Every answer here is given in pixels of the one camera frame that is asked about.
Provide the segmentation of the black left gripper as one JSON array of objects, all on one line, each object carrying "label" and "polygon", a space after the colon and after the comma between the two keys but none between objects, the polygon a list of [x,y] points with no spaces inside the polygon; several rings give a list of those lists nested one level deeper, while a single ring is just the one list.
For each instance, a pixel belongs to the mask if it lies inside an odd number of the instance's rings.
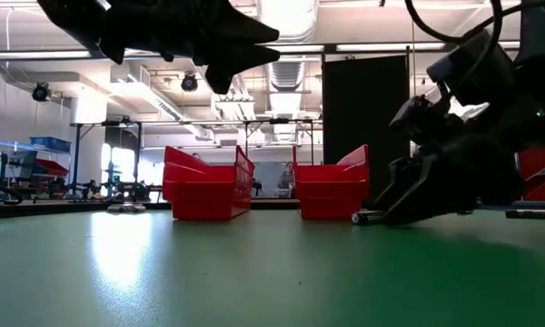
[{"label": "black left gripper", "polygon": [[[38,0],[46,17],[91,53],[117,64],[128,49],[194,57],[206,66],[204,77],[216,94],[227,94],[233,78],[256,66],[276,62],[280,52],[261,46],[277,41],[280,32],[238,11],[228,1]],[[229,24],[234,46],[204,54],[208,39]]]}]

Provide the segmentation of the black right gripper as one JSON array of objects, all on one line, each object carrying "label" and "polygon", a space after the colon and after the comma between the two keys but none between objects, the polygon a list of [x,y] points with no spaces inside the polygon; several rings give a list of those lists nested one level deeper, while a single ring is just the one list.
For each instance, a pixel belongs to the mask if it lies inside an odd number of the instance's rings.
[{"label": "black right gripper", "polygon": [[418,149],[388,165],[390,181],[374,202],[384,225],[468,212],[479,201],[509,204],[521,196],[523,179],[513,158],[522,146],[519,127],[490,107],[467,121],[449,108],[414,96],[391,120],[390,128]]}]

